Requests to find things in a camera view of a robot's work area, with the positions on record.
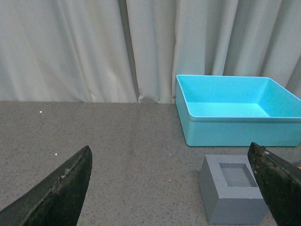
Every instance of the white curtain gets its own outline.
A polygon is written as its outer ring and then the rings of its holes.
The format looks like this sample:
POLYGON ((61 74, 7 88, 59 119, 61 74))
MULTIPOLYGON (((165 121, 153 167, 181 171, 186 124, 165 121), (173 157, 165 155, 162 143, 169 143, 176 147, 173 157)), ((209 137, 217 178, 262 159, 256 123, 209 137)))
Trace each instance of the white curtain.
POLYGON ((177 74, 301 97, 300 0, 1 0, 0 100, 173 103, 177 74))

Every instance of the gray countertop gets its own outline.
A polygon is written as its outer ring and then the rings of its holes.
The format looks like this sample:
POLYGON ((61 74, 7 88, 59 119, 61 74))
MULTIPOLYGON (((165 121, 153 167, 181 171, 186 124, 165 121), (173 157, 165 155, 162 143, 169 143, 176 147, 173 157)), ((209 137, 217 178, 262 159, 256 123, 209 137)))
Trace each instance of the gray countertop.
MULTIPOLYGON (((85 145, 93 168, 79 226, 206 226, 198 187, 204 155, 248 151, 187 146, 174 104, 4 101, 0 210, 85 145)), ((301 146, 268 149, 301 160, 301 146)), ((276 223, 269 213, 260 225, 276 223)))

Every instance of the plastic bin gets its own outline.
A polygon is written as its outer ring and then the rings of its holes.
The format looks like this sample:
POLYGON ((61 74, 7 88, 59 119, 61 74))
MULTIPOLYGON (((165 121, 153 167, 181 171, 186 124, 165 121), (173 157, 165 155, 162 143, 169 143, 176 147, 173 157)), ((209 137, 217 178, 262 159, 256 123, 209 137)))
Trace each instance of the plastic bin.
POLYGON ((266 77, 177 75, 189 146, 298 146, 301 100, 266 77))

